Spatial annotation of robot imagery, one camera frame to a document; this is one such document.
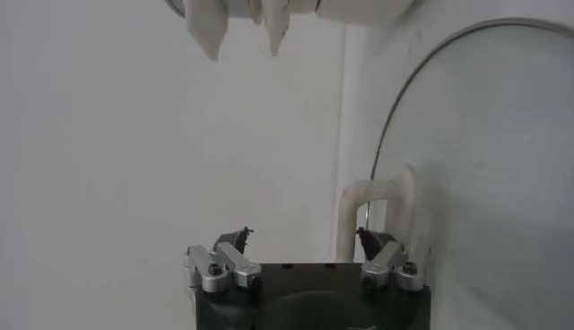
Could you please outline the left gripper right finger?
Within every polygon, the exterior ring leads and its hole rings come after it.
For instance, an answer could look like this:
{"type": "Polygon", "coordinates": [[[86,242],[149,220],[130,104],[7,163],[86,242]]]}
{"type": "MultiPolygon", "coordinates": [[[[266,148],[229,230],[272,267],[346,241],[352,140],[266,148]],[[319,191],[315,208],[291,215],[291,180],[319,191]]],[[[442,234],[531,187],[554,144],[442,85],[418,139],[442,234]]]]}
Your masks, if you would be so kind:
{"type": "Polygon", "coordinates": [[[389,233],[359,227],[365,255],[361,264],[361,288],[364,292],[385,290],[389,286],[404,292],[431,291],[429,283],[431,249],[409,252],[406,244],[389,233]]]}

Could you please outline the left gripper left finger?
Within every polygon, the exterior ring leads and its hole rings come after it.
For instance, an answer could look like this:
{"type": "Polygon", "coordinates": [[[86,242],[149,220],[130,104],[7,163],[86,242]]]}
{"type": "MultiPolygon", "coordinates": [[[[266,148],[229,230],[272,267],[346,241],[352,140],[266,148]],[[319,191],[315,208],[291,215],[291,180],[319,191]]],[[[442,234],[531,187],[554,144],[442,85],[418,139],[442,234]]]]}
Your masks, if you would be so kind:
{"type": "Polygon", "coordinates": [[[221,293],[231,286],[244,291],[257,291],[262,282],[262,265],[244,256],[249,227],[222,234],[211,249],[189,246],[184,254],[183,269],[188,290],[221,293]]]}

